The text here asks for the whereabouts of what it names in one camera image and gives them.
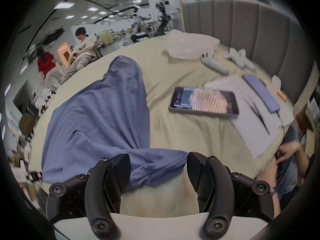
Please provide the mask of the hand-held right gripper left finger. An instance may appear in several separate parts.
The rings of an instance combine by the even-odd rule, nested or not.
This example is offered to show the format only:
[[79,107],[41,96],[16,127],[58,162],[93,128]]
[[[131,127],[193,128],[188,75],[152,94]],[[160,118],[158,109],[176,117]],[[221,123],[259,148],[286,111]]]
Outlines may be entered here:
[[49,188],[46,218],[51,223],[86,217],[100,240],[120,238],[111,214],[120,213],[121,195],[130,182],[129,154],[102,158],[87,174],[78,174]]

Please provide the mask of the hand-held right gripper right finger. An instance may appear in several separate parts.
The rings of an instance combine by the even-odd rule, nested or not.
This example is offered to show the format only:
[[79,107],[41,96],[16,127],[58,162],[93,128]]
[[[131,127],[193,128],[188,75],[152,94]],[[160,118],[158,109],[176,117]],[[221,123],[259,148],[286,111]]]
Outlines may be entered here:
[[187,156],[187,174],[200,213],[208,213],[199,235],[202,239],[221,239],[228,231],[233,217],[274,219],[270,185],[239,172],[230,172],[215,156],[198,152]]

